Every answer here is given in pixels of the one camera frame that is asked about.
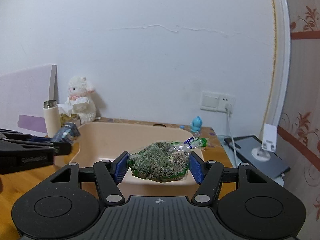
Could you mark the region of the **small blue card box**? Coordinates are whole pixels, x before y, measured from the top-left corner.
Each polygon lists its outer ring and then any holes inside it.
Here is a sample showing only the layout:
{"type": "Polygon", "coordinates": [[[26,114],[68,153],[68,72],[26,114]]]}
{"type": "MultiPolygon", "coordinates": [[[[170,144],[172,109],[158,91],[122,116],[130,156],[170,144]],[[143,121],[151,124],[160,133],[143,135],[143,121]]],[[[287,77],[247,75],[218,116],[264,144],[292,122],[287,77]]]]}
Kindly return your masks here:
{"type": "Polygon", "coordinates": [[[67,122],[55,133],[51,142],[67,142],[72,145],[78,137],[80,137],[80,132],[76,124],[67,122]]]}

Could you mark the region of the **green bag of seeds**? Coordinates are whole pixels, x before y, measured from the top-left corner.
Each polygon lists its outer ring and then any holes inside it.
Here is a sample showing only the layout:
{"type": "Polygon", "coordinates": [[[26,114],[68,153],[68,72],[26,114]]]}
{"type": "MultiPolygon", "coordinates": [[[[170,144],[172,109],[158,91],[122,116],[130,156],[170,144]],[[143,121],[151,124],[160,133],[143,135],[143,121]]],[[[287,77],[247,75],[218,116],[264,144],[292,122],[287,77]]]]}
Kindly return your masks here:
{"type": "Polygon", "coordinates": [[[128,165],[134,177],[168,183],[184,179],[191,168],[191,153],[205,148],[209,139],[194,136],[186,141],[158,141],[129,153],[128,165]]]}

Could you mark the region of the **cream thermos bottle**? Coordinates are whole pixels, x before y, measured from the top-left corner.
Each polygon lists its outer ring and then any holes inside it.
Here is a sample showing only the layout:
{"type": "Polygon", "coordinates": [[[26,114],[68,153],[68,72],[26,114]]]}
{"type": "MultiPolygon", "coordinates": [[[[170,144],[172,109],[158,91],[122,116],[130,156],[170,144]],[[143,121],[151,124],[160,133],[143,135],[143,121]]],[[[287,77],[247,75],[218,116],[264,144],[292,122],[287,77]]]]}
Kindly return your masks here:
{"type": "Polygon", "coordinates": [[[56,100],[48,100],[43,103],[43,114],[48,137],[52,138],[61,128],[59,108],[56,100]]]}

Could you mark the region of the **beige plastic storage basket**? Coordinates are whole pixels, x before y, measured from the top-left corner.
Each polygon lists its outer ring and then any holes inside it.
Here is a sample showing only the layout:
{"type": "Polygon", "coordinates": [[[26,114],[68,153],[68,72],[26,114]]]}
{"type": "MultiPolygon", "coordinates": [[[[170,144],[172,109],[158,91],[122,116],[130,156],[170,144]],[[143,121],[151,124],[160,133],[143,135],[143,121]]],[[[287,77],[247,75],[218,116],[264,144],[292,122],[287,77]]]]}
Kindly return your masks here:
{"type": "Polygon", "coordinates": [[[111,122],[90,122],[78,130],[80,137],[73,144],[72,152],[54,157],[57,167],[71,161],[80,167],[90,167],[104,159],[113,161],[125,151],[140,151],[153,142],[185,142],[192,137],[190,132],[179,128],[111,122]]]}

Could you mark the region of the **tissue box with tissue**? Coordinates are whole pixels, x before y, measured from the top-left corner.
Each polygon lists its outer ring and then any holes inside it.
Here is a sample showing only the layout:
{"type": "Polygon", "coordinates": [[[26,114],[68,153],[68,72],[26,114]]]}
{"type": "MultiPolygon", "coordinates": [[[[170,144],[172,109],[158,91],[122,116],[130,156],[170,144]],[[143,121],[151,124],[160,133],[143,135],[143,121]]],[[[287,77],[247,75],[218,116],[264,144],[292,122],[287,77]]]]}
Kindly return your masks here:
{"type": "Polygon", "coordinates": [[[58,104],[59,116],[61,126],[64,126],[68,122],[74,123],[76,127],[81,125],[80,117],[77,114],[72,113],[72,107],[68,104],[58,104]]]}

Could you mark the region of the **white purple headboard panel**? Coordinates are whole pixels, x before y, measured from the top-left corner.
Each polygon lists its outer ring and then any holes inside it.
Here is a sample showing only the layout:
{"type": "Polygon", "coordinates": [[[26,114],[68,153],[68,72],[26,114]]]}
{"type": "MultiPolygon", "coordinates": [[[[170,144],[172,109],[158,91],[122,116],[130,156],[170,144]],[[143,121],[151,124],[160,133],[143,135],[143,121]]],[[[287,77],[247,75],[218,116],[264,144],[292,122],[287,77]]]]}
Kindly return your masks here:
{"type": "Polygon", "coordinates": [[[46,64],[1,75],[1,128],[47,134],[43,103],[53,100],[57,66],[46,64]]]}

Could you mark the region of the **dark tablet device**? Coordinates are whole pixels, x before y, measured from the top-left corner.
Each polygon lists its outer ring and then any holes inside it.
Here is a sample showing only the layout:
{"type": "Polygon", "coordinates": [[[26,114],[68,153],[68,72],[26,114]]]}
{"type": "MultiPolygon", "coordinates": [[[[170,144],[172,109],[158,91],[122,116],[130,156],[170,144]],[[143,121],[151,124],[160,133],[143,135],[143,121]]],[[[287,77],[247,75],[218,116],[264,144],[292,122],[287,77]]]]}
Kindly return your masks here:
{"type": "Polygon", "coordinates": [[[263,174],[275,179],[289,172],[290,167],[277,154],[275,136],[263,137],[260,141],[255,135],[225,138],[224,142],[234,150],[243,162],[254,166],[263,174]]]}

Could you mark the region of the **blue bird figurine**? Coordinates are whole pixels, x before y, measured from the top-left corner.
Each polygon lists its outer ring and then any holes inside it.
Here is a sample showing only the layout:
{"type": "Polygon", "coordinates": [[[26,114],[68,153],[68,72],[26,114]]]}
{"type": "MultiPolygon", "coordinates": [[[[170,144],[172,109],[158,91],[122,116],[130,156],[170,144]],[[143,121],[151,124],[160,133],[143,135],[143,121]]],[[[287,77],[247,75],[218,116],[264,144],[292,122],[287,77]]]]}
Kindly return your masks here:
{"type": "Polygon", "coordinates": [[[190,123],[190,130],[192,133],[200,132],[202,128],[202,119],[197,116],[193,118],[192,122],[190,123]]]}

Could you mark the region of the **white plush lamb toy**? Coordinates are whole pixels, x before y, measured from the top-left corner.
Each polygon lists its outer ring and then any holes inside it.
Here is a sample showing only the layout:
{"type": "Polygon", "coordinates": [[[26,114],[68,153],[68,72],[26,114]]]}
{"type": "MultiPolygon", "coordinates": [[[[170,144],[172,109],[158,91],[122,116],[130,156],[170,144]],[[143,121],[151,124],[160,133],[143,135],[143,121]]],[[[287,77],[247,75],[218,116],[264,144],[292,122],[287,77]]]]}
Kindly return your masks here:
{"type": "Polygon", "coordinates": [[[71,106],[72,113],[79,116],[82,124],[95,120],[97,109],[92,99],[94,92],[95,88],[86,77],[75,76],[68,83],[66,104],[71,106]]]}

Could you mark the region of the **white phone stand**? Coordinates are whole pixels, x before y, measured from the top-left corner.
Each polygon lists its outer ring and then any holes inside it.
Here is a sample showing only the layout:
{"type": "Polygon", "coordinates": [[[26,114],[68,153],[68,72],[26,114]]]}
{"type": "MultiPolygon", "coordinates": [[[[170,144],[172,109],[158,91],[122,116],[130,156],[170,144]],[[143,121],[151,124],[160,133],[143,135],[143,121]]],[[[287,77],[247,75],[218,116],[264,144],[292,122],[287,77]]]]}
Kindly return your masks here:
{"type": "Polygon", "coordinates": [[[271,154],[276,152],[277,127],[264,124],[261,146],[253,148],[251,154],[257,161],[267,162],[271,160],[271,154]]]}

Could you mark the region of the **white wall switch socket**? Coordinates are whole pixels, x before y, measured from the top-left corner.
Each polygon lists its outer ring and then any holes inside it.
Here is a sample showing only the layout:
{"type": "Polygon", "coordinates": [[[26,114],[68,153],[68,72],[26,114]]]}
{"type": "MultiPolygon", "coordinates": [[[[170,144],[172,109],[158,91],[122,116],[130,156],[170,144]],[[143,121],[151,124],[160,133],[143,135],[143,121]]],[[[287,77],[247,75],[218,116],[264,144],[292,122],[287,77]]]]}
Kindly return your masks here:
{"type": "Polygon", "coordinates": [[[228,94],[202,92],[200,109],[211,112],[233,113],[235,97],[228,94]]]}

